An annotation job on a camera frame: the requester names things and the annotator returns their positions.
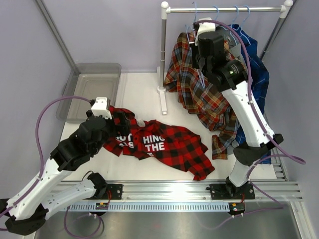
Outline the brown orange plaid shirt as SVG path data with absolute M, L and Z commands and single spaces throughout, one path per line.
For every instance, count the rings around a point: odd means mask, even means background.
M 230 104 L 218 92 L 215 85 L 192 67 L 192 53 L 188 41 L 192 33 L 179 34 L 171 54 L 171 61 L 164 79 L 169 92 L 177 92 L 177 100 L 189 114 L 197 115 L 200 122 L 210 131 L 218 131 L 212 136 L 212 159 L 228 158 L 227 149 L 235 140 L 239 122 Z

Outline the red black plaid shirt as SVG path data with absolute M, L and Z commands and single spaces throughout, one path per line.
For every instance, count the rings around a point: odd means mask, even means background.
M 120 122 L 119 113 L 123 113 L 130 122 L 130 132 L 126 136 L 110 138 L 104 148 L 110 153 L 121 156 L 133 156 L 138 160 L 153 157 L 174 169 L 190 172 L 195 181 L 201 181 L 215 168 L 205 155 L 207 146 L 198 134 L 189 129 L 164 124 L 157 120 L 138 123 L 135 114 L 123 108 L 109 108 L 116 123 Z

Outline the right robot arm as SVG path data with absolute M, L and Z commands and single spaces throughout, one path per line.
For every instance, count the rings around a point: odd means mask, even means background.
M 214 31 L 201 33 L 192 49 L 194 67 L 222 93 L 245 134 L 245 142 L 234 148 L 236 162 L 225 185 L 227 195 L 236 198 L 244 192 L 253 165 L 283 142 L 283 137 L 266 124 L 259 108 L 252 109 L 256 101 L 248 86 L 247 70 L 239 60 L 227 58 L 222 35 Z

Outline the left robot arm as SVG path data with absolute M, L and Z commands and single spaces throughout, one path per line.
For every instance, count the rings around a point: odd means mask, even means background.
M 88 118 L 67 139 L 59 142 L 51 152 L 44 170 L 35 176 L 37 185 L 33 191 L 22 190 L 14 198 L 1 199 L 0 211 L 8 219 L 8 232 L 26 236 L 41 228 L 59 211 L 83 199 L 101 199 L 108 191 L 106 180 L 99 173 L 91 173 L 87 179 L 57 194 L 52 190 L 64 178 L 93 158 L 108 139 L 129 134 L 130 121 L 124 112 L 115 112 L 111 118 L 94 116 Z

